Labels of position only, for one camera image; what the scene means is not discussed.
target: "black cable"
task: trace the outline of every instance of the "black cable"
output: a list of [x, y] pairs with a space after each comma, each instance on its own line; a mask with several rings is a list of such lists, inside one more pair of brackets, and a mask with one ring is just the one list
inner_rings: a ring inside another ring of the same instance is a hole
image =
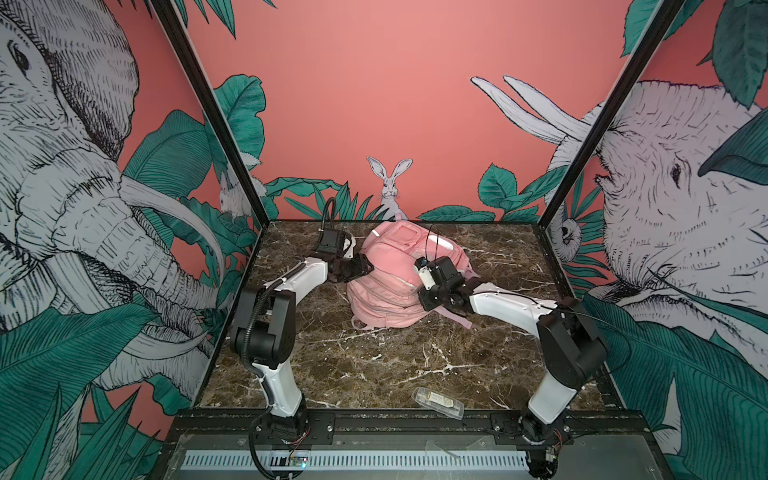
[[285, 477], [282, 477], [281, 475], [274, 475], [273, 473], [267, 471], [266, 468], [264, 468], [264, 465], [261, 464], [259, 456], [256, 453], [256, 436], [253, 433], [256, 431], [256, 427], [261, 423], [261, 419], [269, 415], [270, 412], [272, 412], [271, 405], [268, 406], [261, 415], [253, 419], [253, 421], [250, 423], [250, 427], [248, 427], [248, 449], [250, 450], [250, 458], [253, 460], [253, 464], [256, 466], [256, 470], [258, 470], [261, 475], [264, 475], [264, 477], [268, 478], [269, 480], [277, 480], [278, 478], [296, 478], [304, 471], [296, 470], [295, 472], [285, 472]]

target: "tropical leaf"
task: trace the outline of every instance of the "tropical leaf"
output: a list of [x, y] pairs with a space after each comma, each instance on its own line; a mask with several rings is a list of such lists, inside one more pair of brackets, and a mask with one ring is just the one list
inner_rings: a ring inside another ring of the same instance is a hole
[[502, 222], [538, 222], [538, 207], [524, 208], [507, 212], [502, 217]]
[[[574, 184], [574, 194], [571, 198], [571, 215], [570, 217], [574, 216], [574, 212], [578, 210], [578, 203], [581, 201], [581, 188], [584, 186], [584, 170], [580, 172], [578, 175], [578, 178], [576, 179], [576, 183]], [[566, 217], [568, 217], [568, 205], [565, 205], [566, 208]]]
[[276, 220], [280, 215], [280, 211], [277, 209], [277, 205], [275, 205], [275, 199], [272, 197], [261, 197], [261, 204], [264, 205], [264, 211], [266, 211], [266, 215], [270, 220]]
[[138, 391], [117, 407], [83, 446], [64, 476], [64, 480], [94, 480], [104, 477], [111, 467], [114, 453], [120, 445], [128, 416], [134, 406]]
[[579, 218], [579, 217], [581, 216], [581, 214], [582, 214], [582, 213], [584, 213], [585, 211], [587, 211], [587, 210], [589, 209], [589, 207], [591, 207], [591, 206], [592, 206], [592, 204], [593, 204], [593, 202], [594, 202], [594, 199], [598, 197], [598, 194], [600, 194], [600, 192], [601, 192], [601, 190], [600, 190], [600, 188], [599, 188], [599, 187], [598, 187], [598, 188], [595, 188], [594, 190], [592, 190], [592, 191], [589, 193], [589, 195], [587, 195], [587, 196], [584, 198], [584, 200], [583, 200], [581, 203], [579, 203], [579, 206], [578, 206], [578, 208], [577, 208], [577, 209], [576, 209], [576, 211], [574, 212], [574, 215], [573, 215], [573, 216], [574, 216], [574, 218]]
[[594, 212], [579, 218], [577, 221], [579, 223], [597, 223], [602, 226], [605, 223], [605, 219], [603, 218], [603, 210], [595, 210]]
[[341, 185], [333, 180], [310, 180], [294, 177], [278, 177], [264, 186], [268, 197], [278, 197], [283, 193], [283, 190], [288, 190], [299, 197], [308, 197], [315, 193], [315, 188], [320, 190], [332, 188], [336, 191], [341, 189]]
[[629, 5], [627, 17], [624, 20], [624, 52], [621, 54], [622, 57], [632, 53], [635, 45], [640, 41], [640, 35], [643, 34], [645, 25], [654, 14], [658, 2], [659, 0], [633, 0]]
[[768, 185], [768, 108], [731, 135], [699, 167], [698, 175], [712, 170]]
[[685, 0], [685, 3], [680, 7], [680, 11], [672, 21], [672, 25], [670, 25], [667, 33], [664, 35], [664, 40], [671, 37], [677, 29], [682, 27], [683, 24], [688, 21], [690, 16], [694, 14], [697, 8], [699, 8], [701, 2], [703, 2], [703, 0]]
[[[208, 202], [201, 204], [196, 198], [182, 198], [179, 200], [185, 207], [192, 210], [205, 224], [214, 232], [216, 240], [219, 242], [221, 251], [223, 254], [231, 255], [232, 253], [242, 253], [247, 255], [245, 246], [253, 246], [258, 240], [259, 234], [251, 230], [247, 226], [247, 222], [243, 224], [241, 221], [236, 222], [236, 219], [232, 217], [232, 214], [222, 214], [220, 211], [213, 208]], [[200, 232], [190, 227], [182, 220], [172, 217], [171, 215], [158, 214], [173, 232], [176, 237], [194, 245], [200, 244], [200, 248], [205, 253], [212, 253], [213, 250], [208, 245], [208, 242], [200, 235]]]
[[502, 200], [501, 206], [502, 209], [504, 209], [504, 212], [507, 213], [511, 210], [517, 210], [523, 205], [531, 203], [533, 200], [535, 199], [532, 194], [519, 194], [512, 197], [506, 197]]
[[463, 214], [456, 218], [457, 222], [492, 222], [496, 220], [496, 215], [492, 212], [471, 212], [469, 214]]
[[478, 185], [480, 201], [489, 207], [502, 208], [502, 201], [518, 194], [518, 182], [511, 171], [491, 164]]
[[587, 257], [586, 255], [577, 255], [573, 259], [573, 263], [579, 263], [580, 265], [595, 265], [599, 266], [600, 268], [605, 268], [608, 270], [608, 265], [605, 263], [602, 263], [600, 260], [596, 260], [592, 257]]
[[205, 13], [205, 5], [203, 5], [203, 0], [194, 0], [195, 5], [197, 5], [197, 8], [200, 9], [200, 13], [203, 14], [203, 18], [205, 18], [205, 21], [208, 22], [208, 15]]
[[216, 16], [227, 26], [233, 37], [235, 35], [235, 15], [232, 12], [231, 0], [207, 0], [208, 5], [214, 11]]
[[61, 389], [57, 388], [35, 437], [16, 465], [11, 480], [42, 480], [51, 455], [56, 427], [61, 418]]
[[147, 380], [152, 384], [154, 390], [152, 399], [163, 407], [165, 415], [174, 416], [181, 409], [188, 409], [192, 402], [181, 395], [179, 389], [167, 378], [162, 375], [155, 375]]
[[184, 4], [184, 0], [174, 0], [176, 2], [176, 6], [179, 8], [179, 13], [181, 13], [181, 20], [184, 22], [184, 26], [186, 27], [189, 23], [189, 16], [187, 15], [187, 6]]
[[362, 220], [366, 216], [366, 210], [368, 210], [368, 202], [371, 201], [373, 198], [373, 195], [366, 198], [362, 201], [362, 204], [360, 204], [360, 208], [357, 209], [357, 215], [355, 215], [355, 220]]
[[0, 336], [0, 471], [16, 460], [39, 430], [61, 386], [69, 409], [157, 313], [135, 303], [93, 315], [45, 310]]
[[677, 327], [635, 322], [623, 309], [584, 295], [610, 324], [608, 365], [629, 409], [662, 426], [672, 381], [682, 422], [683, 466], [699, 478], [761, 478], [768, 469], [768, 380], [735, 355]]
[[573, 266], [571, 264], [563, 265], [563, 270], [570, 273], [573, 276], [580, 276], [582, 278], [605, 278], [607, 277], [599, 270], [590, 268], [588, 266]]
[[[264, 148], [264, 124], [257, 115], [266, 108], [261, 80], [248, 75], [233, 75], [219, 88], [214, 89], [214, 92], [237, 147], [240, 151], [259, 158]], [[216, 152], [223, 155], [220, 147]], [[226, 157], [218, 158], [214, 155], [214, 166], [217, 176], [220, 177], [221, 173], [227, 170]]]
[[589, 290], [590, 288], [594, 288], [594, 283], [590, 282], [589, 280], [584, 280], [583, 278], [578, 277], [568, 277], [568, 283], [570, 283], [574, 287], [580, 287], [585, 288]]
[[203, 183], [211, 163], [205, 127], [174, 110], [144, 137], [123, 175], [171, 198], [186, 198]]
[[384, 212], [386, 210], [381, 211], [384, 209], [383, 205], [379, 205], [378, 207], [371, 210], [369, 214], [366, 215], [366, 220], [381, 220], [381, 217], [384, 215]]
[[747, 308], [741, 305], [731, 305], [730, 303], [717, 302], [715, 300], [709, 300], [701, 296], [691, 295], [690, 293], [685, 292], [677, 288], [675, 285], [672, 285], [671, 283], [667, 282], [658, 273], [655, 273], [655, 272], [650, 272], [650, 273], [651, 275], [655, 276], [660, 283], [670, 287], [673, 290], [676, 290], [678, 293], [682, 293], [693, 302], [699, 303], [700, 305], [704, 305], [707, 308], [711, 308], [712, 310], [718, 313], [722, 313], [723, 315], [732, 316], [735, 319], [738, 319], [744, 323], [747, 323], [755, 327], [756, 329], [760, 330], [763, 333], [768, 333], [768, 315], [766, 315], [765, 313], [758, 312], [757, 310], [752, 310], [751, 308]]
[[462, 205], [443, 205], [442, 207], [433, 208], [428, 212], [418, 216], [419, 220], [425, 220], [428, 222], [450, 222], [459, 218], [461, 215], [472, 213], [472, 209], [464, 207]]
[[541, 175], [539, 178], [537, 178], [536, 180], [533, 180], [530, 184], [528, 184], [528, 186], [525, 187], [522, 190], [522, 192], [520, 192], [520, 195], [530, 194], [531, 198], [529, 202], [533, 200], [538, 200], [539, 198], [549, 193], [550, 190], [552, 190], [553, 188], [556, 188], [560, 184], [567, 170], [568, 170], [567, 165], [553, 168], [552, 170]]
[[578, 249], [578, 254], [586, 255], [587, 253], [602, 252], [603, 250], [605, 250], [605, 247], [603, 247], [602, 243], [590, 243], [589, 245], [582, 245]]
[[289, 205], [291, 205], [293, 208], [297, 209], [302, 214], [307, 215], [309, 218], [313, 218], [315, 220], [322, 220], [323, 215], [317, 213], [316, 211], [309, 208], [307, 205], [302, 204], [300, 202], [297, 202], [293, 198], [286, 197], [286, 202], [288, 202]]
[[768, 69], [768, 2], [727, 0], [717, 19], [712, 65], [730, 96], [752, 107]]

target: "brown marble surface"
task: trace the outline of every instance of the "brown marble surface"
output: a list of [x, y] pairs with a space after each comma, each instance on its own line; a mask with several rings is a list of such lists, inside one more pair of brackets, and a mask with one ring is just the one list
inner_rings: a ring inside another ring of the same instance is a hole
[[[342, 223], [366, 237], [376, 223]], [[298, 263], [316, 241], [318, 223], [272, 223], [263, 239], [251, 281], [264, 283]], [[439, 225], [441, 235], [462, 245], [475, 270], [512, 291], [558, 298], [552, 275], [530, 227]], [[296, 346], [291, 363], [310, 408], [418, 408], [411, 399], [424, 386], [464, 402], [467, 409], [520, 409], [545, 369], [535, 339], [513, 326], [474, 315], [466, 330], [434, 313], [405, 329], [354, 330], [346, 286], [326, 283], [296, 308]], [[263, 394], [225, 344], [200, 406], [259, 407]], [[603, 409], [594, 383], [573, 409]]]

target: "black metal frame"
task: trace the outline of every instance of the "black metal frame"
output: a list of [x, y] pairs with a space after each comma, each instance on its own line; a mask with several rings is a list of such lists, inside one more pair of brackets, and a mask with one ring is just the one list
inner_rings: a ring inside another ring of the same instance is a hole
[[227, 160], [235, 171], [240, 186], [245, 190], [246, 197], [248, 197], [261, 230], [265, 230], [270, 224], [270, 218], [267, 216], [261, 200], [259, 200], [256, 189], [253, 188], [250, 174], [240, 158], [240, 149], [237, 147], [237, 143], [235, 143], [227, 120], [221, 113], [216, 95], [211, 89], [200, 63], [197, 61], [194, 49], [189, 42], [189, 38], [187, 38], [184, 24], [181, 23], [178, 15], [176, 15], [176, 10], [172, 3], [171, 0], [152, 0], [154, 11], [163, 25], [165, 35], [176, 51], [176, 56], [179, 58], [179, 62], [192, 84], [197, 100], [203, 107], [203, 112], [210, 121], [211, 128], [213, 128], [221, 143], [221, 148], [227, 156]]
[[[160, 456], [148, 480], [161, 480], [182, 435], [243, 435], [262, 409], [191, 409], [178, 413], [168, 432]], [[461, 420], [418, 409], [310, 409], [308, 419], [316, 424], [312, 438], [303, 445], [332, 445], [335, 434], [354, 435], [492, 435], [497, 445], [515, 445], [518, 450], [543, 449], [519, 435], [509, 435], [517, 422], [516, 410], [465, 410]], [[565, 425], [572, 439], [584, 435], [639, 435], [645, 439], [664, 480], [673, 480], [664, 454], [641, 413], [568, 412]], [[284, 447], [282, 440], [261, 435], [260, 445]]]
[[568, 171], [565, 172], [563, 181], [560, 182], [560, 186], [554, 193], [554, 197], [549, 202], [547, 209], [538, 221], [538, 224], [543, 227], [548, 227], [552, 222], [554, 215], [557, 213], [560, 205], [565, 202], [565, 198], [571, 191], [571, 188], [576, 183], [579, 174], [587, 166], [587, 162], [594, 151], [597, 149], [600, 140], [605, 132], [611, 126], [611, 122], [624, 105], [624, 101], [632, 92], [632, 87], [637, 82], [637, 79], [643, 73], [650, 58], [653, 56], [656, 48], [664, 39], [664, 35], [669, 30], [672, 21], [674, 20], [680, 8], [685, 3], [685, 0], [663, 0], [659, 6], [656, 15], [650, 20], [648, 28], [645, 30], [643, 37], [637, 44], [632, 56], [627, 60], [627, 64], [624, 67], [624, 71], [621, 72], [614, 89], [605, 101], [602, 111], [595, 119], [592, 129], [589, 130], [587, 137], [581, 143], [576, 157], [574, 158]]

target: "wallpaper mural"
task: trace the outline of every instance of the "wallpaper mural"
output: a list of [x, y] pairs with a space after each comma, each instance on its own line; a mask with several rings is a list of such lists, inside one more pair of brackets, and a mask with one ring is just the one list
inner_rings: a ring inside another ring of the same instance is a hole
[[[143, 478], [203, 378], [252, 212], [217, 209], [242, 192], [151, 12], [4, 0], [0, 33], [0, 478]], [[263, 104], [254, 79], [217, 93]]]
[[[347, 220], [400, 213], [421, 220], [536, 222], [568, 168], [568, 149], [578, 148], [595, 113], [578, 120], [543, 105], [549, 100], [523, 81], [505, 77], [544, 118], [518, 108], [529, 124], [524, 130], [551, 144], [542, 148], [507, 129], [483, 94], [498, 100], [498, 89], [475, 75], [493, 75], [502, 65], [527, 65], [523, 71], [535, 77], [560, 71], [555, 62], [568, 63], [572, 55], [556, 51], [557, 42], [551, 44], [557, 60], [542, 66], [537, 52], [514, 47], [523, 39], [515, 35], [572, 32], [584, 56], [563, 68], [583, 71], [585, 78], [554, 82], [553, 90], [588, 112], [619, 75], [622, 49], [631, 50], [622, 40], [630, 0], [557, 2], [557, 15], [551, 5], [507, 0], [486, 1], [483, 8], [459, 0], [175, 3], [214, 86], [233, 74], [264, 81], [269, 103], [262, 96], [254, 105], [259, 110], [228, 120], [272, 219], [319, 219], [326, 199], [336, 197], [339, 217]], [[220, 25], [211, 21], [211, 10]], [[526, 22], [537, 28], [528, 32], [497, 21], [489, 29], [489, 15], [532, 15]], [[584, 32], [596, 18], [603, 28]], [[643, 26], [636, 20], [632, 28], [640, 30], [629, 35], [639, 36]], [[501, 33], [512, 35], [508, 44], [472, 43]], [[414, 38], [425, 44], [416, 48]], [[236, 103], [219, 99], [225, 111]], [[260, 141], [266, 137], [264, 152], [242, 146], [254, 128]], [[548, 165], [555, 148], [560, 160]], [[229, 175], [227, 184], [233, 181]], [[240, 200], [232, 199], [222, 208], [236, 213], [230, 209], [237, 205]]]
[[768, 3], [689, 0], [677, 28], [550, 234], [675, 475], [764, 478]]

